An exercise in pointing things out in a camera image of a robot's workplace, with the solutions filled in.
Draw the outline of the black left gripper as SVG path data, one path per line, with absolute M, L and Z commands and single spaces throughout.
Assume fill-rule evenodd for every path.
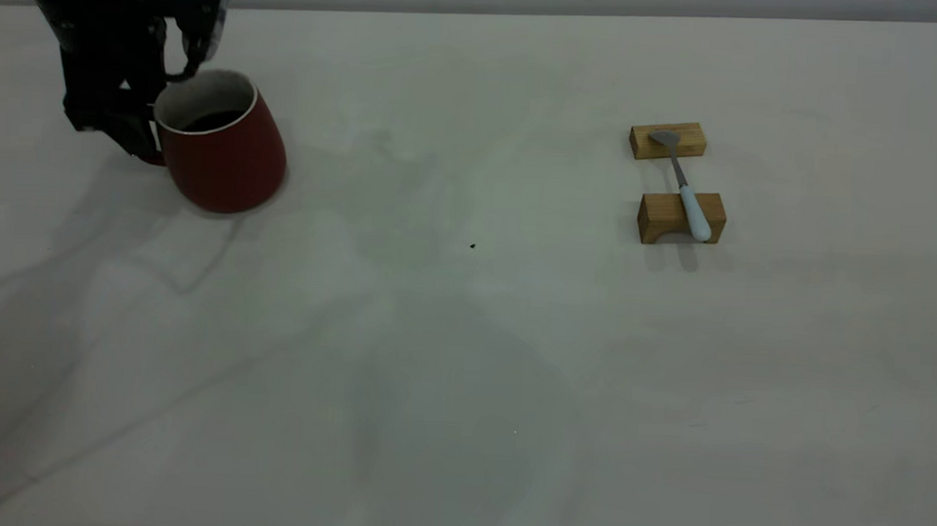
M 58 39 L 64 113 L 76 131 L 107 133 L 140 160 L 162 160 L 153 103 L 173 0 L 35 0 Z

